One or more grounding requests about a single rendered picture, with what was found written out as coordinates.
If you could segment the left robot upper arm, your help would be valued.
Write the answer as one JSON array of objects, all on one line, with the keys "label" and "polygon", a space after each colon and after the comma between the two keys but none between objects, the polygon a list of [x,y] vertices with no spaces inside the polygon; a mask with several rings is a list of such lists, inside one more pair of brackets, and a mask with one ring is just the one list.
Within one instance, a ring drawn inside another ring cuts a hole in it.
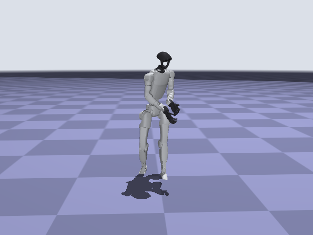
[{"label": "left robot upper arm", "polygon": [[170,78],[169,78],[169,82],[168,82],[168,90],[167,90],[167,95],[169,93],[173,92],[173,88],[174,88],[174,77],[175,77],[175,73],[172,70],[168,70],[170,73]]}]

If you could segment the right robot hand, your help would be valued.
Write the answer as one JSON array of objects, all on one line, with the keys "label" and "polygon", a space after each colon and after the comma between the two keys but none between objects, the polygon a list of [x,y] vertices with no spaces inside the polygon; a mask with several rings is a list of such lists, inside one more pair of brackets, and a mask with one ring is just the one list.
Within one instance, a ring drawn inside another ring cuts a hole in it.
[{"label": "right robot hand", "polygon": [[169,109],[167,106],[164,106],[164,114],[166,115],[167,119],[170,121],[170,123],[175,124],[177,122],[177,118],[173,118],[171,115],[175,115],[169,112]]}]

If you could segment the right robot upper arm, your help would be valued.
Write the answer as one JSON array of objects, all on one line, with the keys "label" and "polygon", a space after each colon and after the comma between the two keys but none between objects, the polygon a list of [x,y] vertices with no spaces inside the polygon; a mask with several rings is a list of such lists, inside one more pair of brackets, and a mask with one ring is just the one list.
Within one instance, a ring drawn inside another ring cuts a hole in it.
[{"label": "right robot upper arm", "polygon": [[[144,82],[145,82],[145,93],[144,93],[144,96],[145,96],[145,99],[146,99],[146,95],[150,94],[150,91],[152,89],[152,81],[153,80],[154,80],[154,73],[153,72],[147,73],[147,74],[144,75]],[[153,97],[152,94],[150,94],[150,95]]]}]

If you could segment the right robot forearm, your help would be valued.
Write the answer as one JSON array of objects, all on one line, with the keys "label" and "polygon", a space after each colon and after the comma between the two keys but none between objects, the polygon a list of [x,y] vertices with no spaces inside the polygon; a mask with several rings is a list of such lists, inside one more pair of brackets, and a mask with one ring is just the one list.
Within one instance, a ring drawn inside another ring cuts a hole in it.
[{"label": "right robot forearm", "polygon": [[156,108],[164,112],[164,106],[162,103],[158,102],[157,99],[154,99],[150,94],[146,95],[147,101],[151,104],[154,105]]}]

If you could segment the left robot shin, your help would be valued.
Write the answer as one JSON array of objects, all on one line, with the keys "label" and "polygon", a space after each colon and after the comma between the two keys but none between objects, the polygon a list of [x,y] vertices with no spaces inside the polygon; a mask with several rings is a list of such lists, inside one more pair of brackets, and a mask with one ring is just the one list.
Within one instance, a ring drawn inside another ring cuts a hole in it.
[{"label": "left robot shin", "polygon": [[163,172],[166,174],[166,162],[168,159],[168,147],[167,143],[163,143],[163,146],[161,149],[159,149],[159,157],[161,162],[161,173]]}]

